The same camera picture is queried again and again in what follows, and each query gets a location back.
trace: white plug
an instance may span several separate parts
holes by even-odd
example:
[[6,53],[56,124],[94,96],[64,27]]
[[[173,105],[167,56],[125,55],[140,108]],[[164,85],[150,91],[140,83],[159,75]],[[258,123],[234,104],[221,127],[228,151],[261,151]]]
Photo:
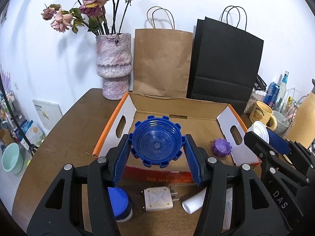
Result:
[[144,200],[146,211],[158,211],[171,209],[173,207],[172,195],[177,193],[171,193],[171,190],[166,186],[150,187],[144,189]]

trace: yellow mug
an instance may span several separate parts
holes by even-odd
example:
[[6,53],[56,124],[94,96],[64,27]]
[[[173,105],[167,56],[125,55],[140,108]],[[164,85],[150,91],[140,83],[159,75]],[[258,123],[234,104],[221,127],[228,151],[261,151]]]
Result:
[[253,123],[259,120],[271,130],[275,130],[277,127],[277,119],[273,115],[272,109],[261,101],[256,102],[249,119]]

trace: plastic bottle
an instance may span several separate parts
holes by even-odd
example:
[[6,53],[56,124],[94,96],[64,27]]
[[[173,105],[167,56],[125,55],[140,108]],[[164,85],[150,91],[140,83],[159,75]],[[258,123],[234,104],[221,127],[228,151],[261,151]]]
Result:
[[282,82],[280,83],[280,90],[279,90],[275,105],[273,106],[274,111],[279,110],[281,103],[282,103],[282,100],[284,98],[285,92],[287,91],[286,85],[287,85],[287,81],[288,81],[288,75],[289,75],[289,72],[286,71],[284,73],[284,77],[282,79]]
[[291,129],[286,138],[291,141],[298,141],[305,148],[309,148],[315,139],[315,80],[312,83],[314,88],[305,98],[291,124]]

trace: black paper bag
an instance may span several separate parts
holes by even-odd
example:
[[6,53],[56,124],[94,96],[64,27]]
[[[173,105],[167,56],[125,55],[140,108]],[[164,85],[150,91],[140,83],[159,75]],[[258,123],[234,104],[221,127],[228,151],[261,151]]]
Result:
[[198,20],[187,98],[229,103],[242,114],[256,80],[263,43],[227,23]]

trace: mint green cup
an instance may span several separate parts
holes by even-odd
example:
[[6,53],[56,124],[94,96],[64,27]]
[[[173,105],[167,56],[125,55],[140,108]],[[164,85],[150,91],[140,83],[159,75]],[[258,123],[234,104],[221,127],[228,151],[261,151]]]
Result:
[[23,162],[18,144],[9,144],[2,154],[2,167],[4,171],[19,174],[23,168]]

